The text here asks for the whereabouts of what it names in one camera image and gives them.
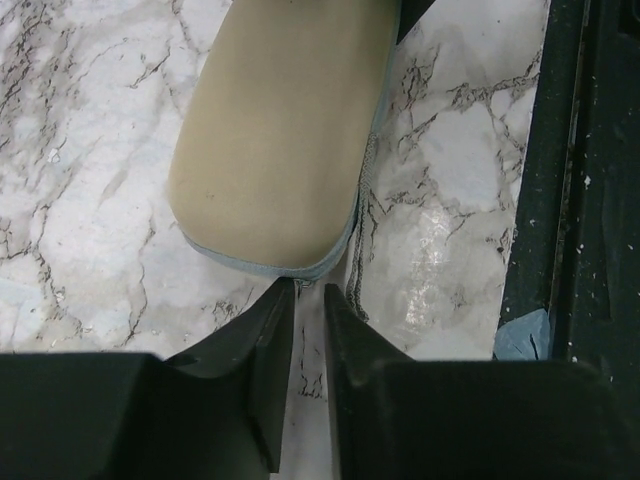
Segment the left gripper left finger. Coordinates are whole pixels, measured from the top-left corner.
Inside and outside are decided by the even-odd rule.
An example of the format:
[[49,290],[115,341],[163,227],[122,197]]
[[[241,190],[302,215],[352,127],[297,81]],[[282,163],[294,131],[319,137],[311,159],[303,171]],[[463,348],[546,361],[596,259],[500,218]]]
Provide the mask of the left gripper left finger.
[[5,479],[266,479],[280,465],[295,286],[168,358],[1,358]]

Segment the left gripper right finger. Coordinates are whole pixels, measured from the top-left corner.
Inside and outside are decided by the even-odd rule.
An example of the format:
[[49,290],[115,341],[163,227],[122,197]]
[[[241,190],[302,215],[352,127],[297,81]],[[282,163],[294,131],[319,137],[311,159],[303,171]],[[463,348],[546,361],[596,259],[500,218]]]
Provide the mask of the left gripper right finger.
[[418,361],[324,291],[338,479],[635,479],[639,442],[594,369]]

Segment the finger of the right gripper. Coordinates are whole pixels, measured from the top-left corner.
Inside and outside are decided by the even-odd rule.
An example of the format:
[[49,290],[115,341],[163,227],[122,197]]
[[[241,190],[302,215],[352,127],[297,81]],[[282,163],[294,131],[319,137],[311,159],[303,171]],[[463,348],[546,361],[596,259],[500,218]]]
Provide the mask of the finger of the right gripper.
[[421,20],[435,0],[401,0],[400,19],[396,43],[400,44]]

